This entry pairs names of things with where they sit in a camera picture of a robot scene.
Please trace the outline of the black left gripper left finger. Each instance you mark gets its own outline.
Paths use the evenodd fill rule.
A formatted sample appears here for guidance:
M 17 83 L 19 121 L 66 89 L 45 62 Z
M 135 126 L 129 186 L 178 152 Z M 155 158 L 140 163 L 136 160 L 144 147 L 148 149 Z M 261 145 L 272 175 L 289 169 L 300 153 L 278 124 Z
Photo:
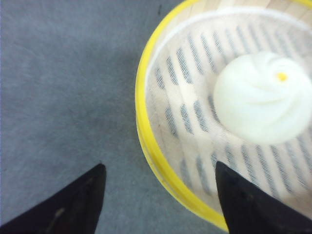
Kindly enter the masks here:
M 104 201 L 106 168 L 98 164 L 65 188 L 1 226 L 2 234 L 93 234 Z

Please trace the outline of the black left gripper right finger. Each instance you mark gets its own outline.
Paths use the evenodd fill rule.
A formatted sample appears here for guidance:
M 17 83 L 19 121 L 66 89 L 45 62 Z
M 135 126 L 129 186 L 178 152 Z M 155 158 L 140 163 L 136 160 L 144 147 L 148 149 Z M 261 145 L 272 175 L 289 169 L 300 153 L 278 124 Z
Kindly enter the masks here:
M 231 234 L 310 234 L 311 219 L 268 195 L 218 161 L 215 178 L 221 209 Z

